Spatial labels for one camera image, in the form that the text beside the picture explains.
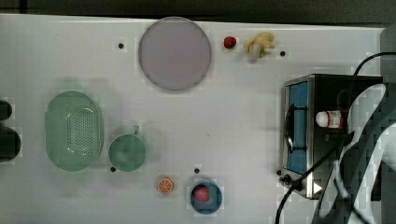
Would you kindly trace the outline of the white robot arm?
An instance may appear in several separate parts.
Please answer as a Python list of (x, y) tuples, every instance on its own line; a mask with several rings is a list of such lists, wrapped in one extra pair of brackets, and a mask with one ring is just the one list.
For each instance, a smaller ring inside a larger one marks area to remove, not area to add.
[(375, 84), (347, 113), (347, 144), (333, 162), (312, 224), (377, 224), (371, 194), (380, 164), (395, 166), (395, 85)]

